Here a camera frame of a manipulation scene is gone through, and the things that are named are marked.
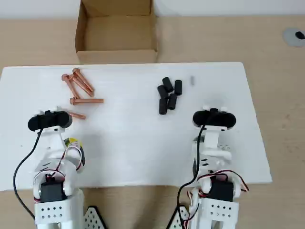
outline copper screw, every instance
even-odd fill
[[[69,81],[69,75],[68,74],[64,74],[61,76],[61,80],[65,81],[66,84],[68,85],[68,87],[70,88],[70,90],[72,91],[73,95],[75,98],[80,99],[80,95],[77,93],[77,91],[75,90],[75,88],[73,87],[73,85],[71,84],[71,82]]]
[[[77,105],[77,104],[102,104],[104,103],[103,99],[76,99],[70,98],[70,104]]]
[[[75,118],[79,118],[79,119],[86,119],[86,116],[82,115],[82,114],[78,114],[78,113],[74,113],[74,112],[70,112],[70,111],[66,111],[69,115],[71,115],[72,117]]]
[[[92,92],[94,91],[94,88],[91,86],[88,80],[86,80],[86,78],[82,75],[79,68],[74,68],[72,72],[74,75],[77,75],[84,82],[84,84],[89,88],[90,91]]]
[[[69,80],[74,81],[81,89],[83,89],[90,97],[94,97],[94,93],[89,90],[89,88],[79,80],[76,75],[70,75]]]

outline open cardboard box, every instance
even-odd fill
[[[82,64],[153,63],[152,0],[81,0],[75,48]]]

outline red wire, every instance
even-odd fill
[[[204,177],[213,177],[213,176],[216,176],[216,175],[219,175],[220,173],[223,173],[223,172],[231,172],[231,173],[234,173],[236,175],[238,175],[238,177],[241,179],[242,183],[243,183],[243,186],[245,187],[245,189],[241,189],[243,192],[247,192],[249,191],[249,188],[247,186],[247,184],[245,183],[244,179],[236,172],[232,171],[232,170],[229,170],[229,169],[223,169],[223,170],[219,170],[215,173],[210,173],[210,174],[205,174],[205,175],[202,175],[200,177],[197,178],[197,181],[200,180],[201,178],[204,178]]]
[[[63,152],[61,160],[59,161],[57,167],[56,167],[56,171],[58,171],[59,167],[61,166],[61,161],[63,160],[63,158],[65,157],[66,151]]]

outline table surface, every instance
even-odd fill
[[[287,27],[305,30],[304,22],[305,16],[158,19],[158,62],[244,63],[273,183],[251,185],[238,200],[238,229],[305,224],[305,48],[288,47],[282,39]],[[76,21],[0,21],[0,67],[79,64],[72,42],[75,27]],[[111,229],[163,229],[175,208],[177,188],[84,193],[85,206],[97,205]],[[33,209],[31,191],[20,194]],[[0,193],[0,206],[4,228],[34,228],[13,192]]]

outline black cable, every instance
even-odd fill
[[[197,168],[196,168],[196,172],[195,172],[195,174],[194,174],[193,179],[192,179],[190,182],[185,183],[184,185],[182,185],[182,186],[179,188],[178,194],[177,194],[177,206],[180,205],[180,193],[181,193],[182,189],[183,189],[185,186],[188,186],[188,185],[190,185],[191,183],[193,183],[193,182],[196,180],[197,176],[198,176],[199,167],[200,167],[200,165],[199,165],[199,163],[200,163],[200,139],[201,139],[201,134],[202,134],[204,128],[205,128],[205,125],[203,125],[203,126],[201,127],[201,129],[200,129],[200,131],[199,131],[198,138],[197,138]],[[181,225],[183,225],[183,220],[182,220],[182,217],[181,217],[180,208],[178,208],[178,214],[179,214],[180,223],[181,223]]]
[[[38,135],[37,135],[37,138],[36,138],[36,142],[33,146],[33,149],[31,150],[31,152],[19,163],[19,165],[17,166],[15,172],[14,172],[14,176],[13,176],[13,186],[14,186],[14,192],[15,192],[15,195],[16,195],[16,198],[17,200],[19,200],[19,202],[21,203],[21,205],[24,207],[24,209],[30,214],[30,216],[35,220],[35,216],[34,214],[31,212],[31,210],[29,210],[29,208],[24,204],[24,202],[22,201],[22,199],[20,198],[20,196],[18,195],[18,192],[17,192],[17,188],[16,188],[16,175],[17,175],[17,172],[20,168],[20,166],[23,164],[23,162],[25,162],[31,155],[32,153],[34,152],[37,144],[38,144],[38,141],[39,141],[39,138],[41,136],[41,133],[42,133],[43,129],[41,129],[39,132],[38,132]]]

